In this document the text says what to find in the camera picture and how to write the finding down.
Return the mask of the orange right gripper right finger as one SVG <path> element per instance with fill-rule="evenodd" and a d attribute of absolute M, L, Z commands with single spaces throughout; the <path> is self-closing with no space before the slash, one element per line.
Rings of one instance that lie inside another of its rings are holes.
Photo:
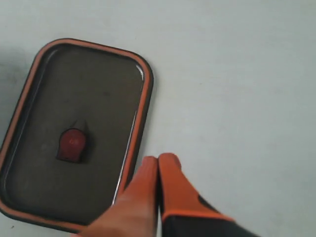
<path fill-rule="evenodd" d="M 211 206 L 181 170 L 178 157 L 158 157 L 164 237 L 253 237 L 254 233 Z"/>

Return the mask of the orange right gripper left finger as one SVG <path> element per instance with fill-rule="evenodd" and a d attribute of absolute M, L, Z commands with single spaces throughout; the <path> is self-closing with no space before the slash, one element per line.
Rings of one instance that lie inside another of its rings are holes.
<path fill-rule="evenodd" d="M 158 159 L 145 157 L 128 187 L 78 237 L 155 237 L 157 234 Z"/>

